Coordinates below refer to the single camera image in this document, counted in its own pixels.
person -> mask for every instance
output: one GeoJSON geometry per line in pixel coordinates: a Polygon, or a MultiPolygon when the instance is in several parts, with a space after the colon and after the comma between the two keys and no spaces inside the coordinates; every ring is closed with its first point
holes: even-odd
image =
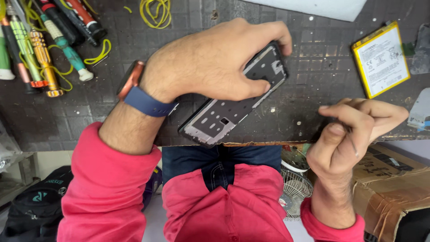
{"type": "MultiPolygon", "coordinates": [[[[270,85],[247,79],[245,64],[271,40],[292,53],[283,22],[252,25],[234,19],[175,40],[151,56],[140,88],[163,103],[185,93],[214,99],[260,96],[270,85]]],[[[353,166],[373,140],[403,122],[403,107],[343,99],[318,112],[330,123],[307,153],[318,176],[301,219],[316,241],[363,241],[364,220],[352,206],[353,166]],[[351,140],[358,151],[356,157],[351,140]]],[[[58,241],[141,241],[145,183],[161,158],[153,145],[164,118],[145,115],[120,101],[104,123],[89,125],[72,157],[74,179],[62,199],[58,241]]],[[[293,239],[278,203],[283,190],[280,148],[198,146],[163,148],[164,235],[168,241],[286,241],[293,239]]]]}

shirt sleeve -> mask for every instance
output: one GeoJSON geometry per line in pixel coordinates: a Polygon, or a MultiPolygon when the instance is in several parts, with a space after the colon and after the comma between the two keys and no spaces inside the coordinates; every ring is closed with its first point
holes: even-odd
{"type": "Polygon", "coordinates": [[[310,209],[311,198],[305,198],[301,204],[301,220],[307,233],[312,236],[316,242],[333,241],[333,242],[363,242],[364,241],[364,219],[356,214],[356,222],[353,226],[337,230],[321,223],[312,214],[310,209]]]}
{"type": "Polygon", "coordinates": [[[59,242],[142,240],[142,194],[161,152],[155,145],[148,155],[116,151],[99,138],[101,125],[85,128],[73,152],[74,178],[61,200],[59,242]]]}

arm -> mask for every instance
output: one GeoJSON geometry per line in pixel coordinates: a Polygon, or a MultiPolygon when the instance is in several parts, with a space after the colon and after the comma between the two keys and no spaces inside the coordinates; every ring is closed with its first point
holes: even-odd
{"type": "MultiPolygon", "coordinates": [[[[271,40],[278,40],[283,54],[292,52],[282,22],[235,19],[186,36],[149,59],[140,88],[165,103],[185,93],[230,100],[260,96],[269,83],[247,79],[242,71],[271,40]]],[[[74,179],[61,201],[59,242],[141,241],[142,194],[161,157],[153,141],[163,120],[120,102],[103,125],[83,131],[72,157],[74,179]]]]}
{"type": "Polygon", "coordinates": [[[303,224],[319,241],[363,241],[364,220],[352,206],[352,168],[378,136],[408,117],[403,107],[366,99],[343,99],[321,106],[319,113],[335,117],[352,128],[347,135],[340,123],[331,123],[308,151],[307,160],[318,175],[311,199],[302,205],[303,224]],[[359,156],[355,156],[355,144],[359,156]]]}

blue watch strap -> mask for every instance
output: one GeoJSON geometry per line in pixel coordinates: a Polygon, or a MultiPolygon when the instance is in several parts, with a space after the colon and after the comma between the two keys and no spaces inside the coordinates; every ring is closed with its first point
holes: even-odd
{"type": "Polygon", "coordinates": [[[162,103],[155,100],[139,87],[132,87],[124,102],[152,117],[167,116],[178,104],[177,102],[162,103]]]}

cardboard box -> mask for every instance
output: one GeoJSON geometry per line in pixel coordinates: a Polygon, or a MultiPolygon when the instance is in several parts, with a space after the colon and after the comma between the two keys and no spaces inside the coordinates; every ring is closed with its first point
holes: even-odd
{"type": "Polygon", "coordinates": [[[354,209],[380,242],[396,239],[408,212],[430,208],[430,168],[421,163],[372,145],[353,172],[354,209]]]}

